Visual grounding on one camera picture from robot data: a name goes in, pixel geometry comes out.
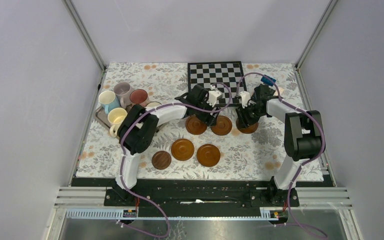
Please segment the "dark walnut coaster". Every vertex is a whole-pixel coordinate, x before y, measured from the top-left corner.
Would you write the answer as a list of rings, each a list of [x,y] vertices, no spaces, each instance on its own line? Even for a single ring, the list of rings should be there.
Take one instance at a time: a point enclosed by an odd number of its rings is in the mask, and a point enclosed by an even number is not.
[[[172,162],[172,156],[167,151],[156,152],[151,159],[151,163],[157,170],[164,170],[170,166]]]

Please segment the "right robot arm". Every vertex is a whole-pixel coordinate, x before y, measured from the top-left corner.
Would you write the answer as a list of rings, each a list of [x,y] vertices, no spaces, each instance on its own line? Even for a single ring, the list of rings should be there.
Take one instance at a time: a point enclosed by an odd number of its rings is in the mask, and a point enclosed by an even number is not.
[[[318,111],[300,109],[267,85],[259,85],[254,93],[241,91],[237,94],[241,106],[236,109],[236,127],[251,134],[258,128],[261,117],[275,117],[284,123],[284,148],[286,157],[267,191],[267,201],[273,206],[286,199],[285,191],[295,187],[303,165],[317,159],[325,150],[325,137]]]

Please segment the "brown wooden coaster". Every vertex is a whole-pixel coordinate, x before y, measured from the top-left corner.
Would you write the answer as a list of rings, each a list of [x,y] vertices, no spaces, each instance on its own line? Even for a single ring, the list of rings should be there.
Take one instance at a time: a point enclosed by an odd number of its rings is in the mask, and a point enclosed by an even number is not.
[[[232,121],[224,115],[218,115],[216,125],[211,127],[211,131],[218,136],[225,136],[232,130]]]
[[[189,160],[195,152],[194,144],[185,138],[177,139],[171,145],[171,155],[178,161]]]
[[[249,126],[249,127],[246,127],[246,128],[239,128],[239,119],[237,118],[236,121],[235,121],[235,124],[236,124],[236,128],[243,134],[252,134],[254,133],[258,127],[259,127],[259,123],[256,122],[255,124]]]
[[[212,144],[204,144],[200,146],[196,152],[197,161],[204,167],[216,166],[220,159],[220,150]]]
[[[192,135],[203,134],[208,126],[199,120],[195,115],[189,116],[185,122],[186,130]]]

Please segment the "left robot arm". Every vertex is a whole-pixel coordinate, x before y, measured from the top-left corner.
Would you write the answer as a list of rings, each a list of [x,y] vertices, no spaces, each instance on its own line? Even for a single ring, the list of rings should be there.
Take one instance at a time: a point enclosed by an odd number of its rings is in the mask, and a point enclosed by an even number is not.
[[[190,116],[212,127],[216,125],[217,116],[222,111],[216,107],[221,97],[222,93],[214,85],[210,89],[196,85],[169,103],[155,107],[137,104],[131,108],[117,131],[122,155],[119,173],[115,178],[120,188],[115,197],[122,205],[128,206],[135,200],[132,188],[137,183],[140,154],[151,145],[157,128]]]

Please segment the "cream yellow mug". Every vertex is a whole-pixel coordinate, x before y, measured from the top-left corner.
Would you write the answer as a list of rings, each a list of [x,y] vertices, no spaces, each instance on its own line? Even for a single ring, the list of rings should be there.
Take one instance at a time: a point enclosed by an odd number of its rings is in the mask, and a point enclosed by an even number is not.
[[[127,111],[121,107],[114,108],[109,112],[107,120],[110,123],[109,134],[112,137],[117,136],[118,129],[127,115]]]

